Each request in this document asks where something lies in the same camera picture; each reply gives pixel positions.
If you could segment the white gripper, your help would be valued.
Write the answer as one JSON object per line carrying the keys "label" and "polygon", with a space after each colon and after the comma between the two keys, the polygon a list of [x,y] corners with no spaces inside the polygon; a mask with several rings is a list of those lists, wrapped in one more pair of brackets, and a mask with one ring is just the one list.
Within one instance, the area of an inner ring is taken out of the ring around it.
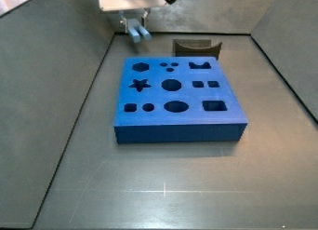
{"label": "white gripper", "polygon": [[102,11],[118,11],[118,23],[125,27],[126,19],[122,10],[141,9],[144,13],[141,16],[141,25],[146,25],[149,9],[152,7],[161,7],[167,4],[165,0],[97,0],[98,7]]}

